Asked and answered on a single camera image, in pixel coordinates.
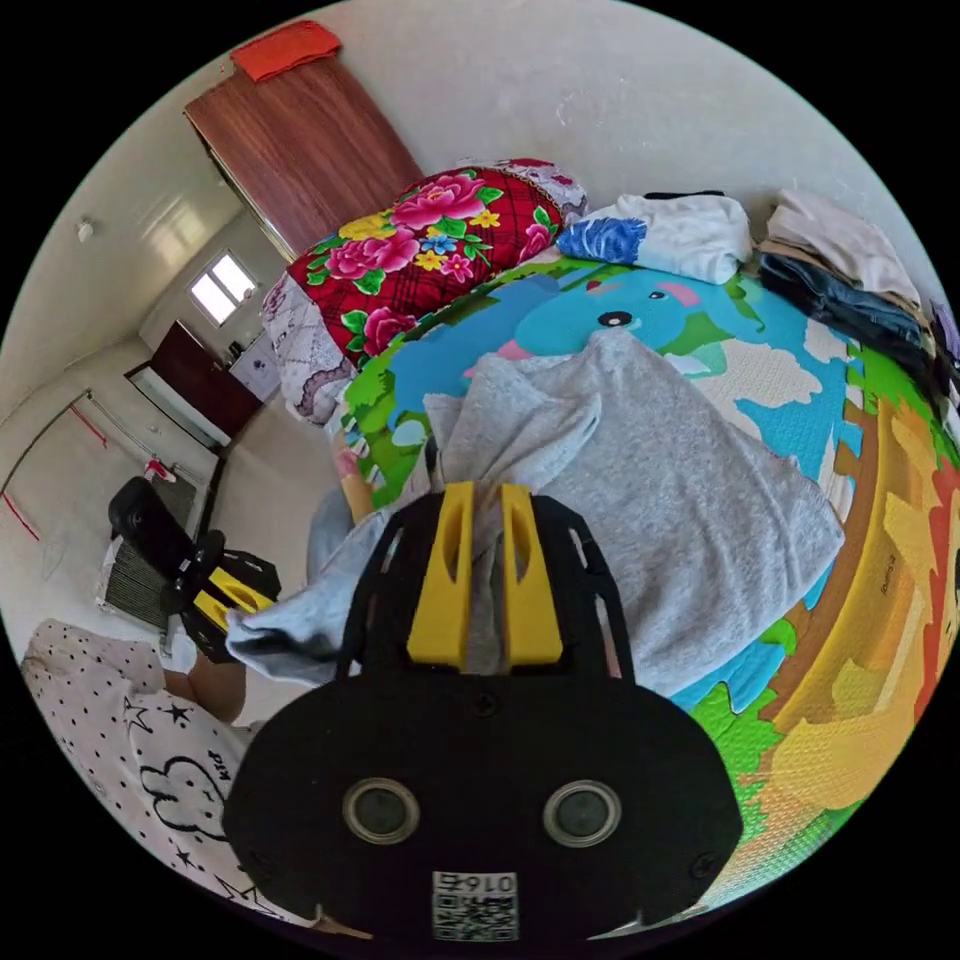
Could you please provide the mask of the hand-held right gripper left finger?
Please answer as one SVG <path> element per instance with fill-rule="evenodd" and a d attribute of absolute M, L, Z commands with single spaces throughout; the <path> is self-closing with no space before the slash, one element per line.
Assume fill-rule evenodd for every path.
<path fill-rule="evenodd" d="M 474 484 L 452 483 L 434 501 L 438 504 L 437 523 L 407 654 L 420 666 L 464 669 L 472 590 Z"/>

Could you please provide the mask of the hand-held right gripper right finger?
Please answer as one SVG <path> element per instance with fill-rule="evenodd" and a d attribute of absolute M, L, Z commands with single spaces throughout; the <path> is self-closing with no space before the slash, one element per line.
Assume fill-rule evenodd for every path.
<path fill-rule="evenodd" d="M 500 489 L 503 519 L 503 634 L 510 665 L 555 665 L 563 642 L 545 554 L 527 487 Z"/>

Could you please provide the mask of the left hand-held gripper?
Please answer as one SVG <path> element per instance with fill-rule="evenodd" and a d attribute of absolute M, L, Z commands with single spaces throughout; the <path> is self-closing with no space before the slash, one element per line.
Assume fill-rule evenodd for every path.
<path fill-rule="evenodd" d="M 280 592 L 273 563 L 228 548 L 221 533 L 207 533 L 180 561 L 162 597 L 197 651 L 226 662 L 235 660 L 227 647 L 228 616 L 263 611 Z"/>

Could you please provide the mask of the person's left hand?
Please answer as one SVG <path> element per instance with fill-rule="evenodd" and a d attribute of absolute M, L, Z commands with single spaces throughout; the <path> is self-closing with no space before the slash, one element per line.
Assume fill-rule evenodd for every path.
<path fill-rule="evenodd" d="M 247 671 L 235 660 L 216 662 L 197 653 L 189 671 L 165 669 L 164 680 L 171 695 L 195 703 L 222 723 L 233 725 L 243 712 Z"/>

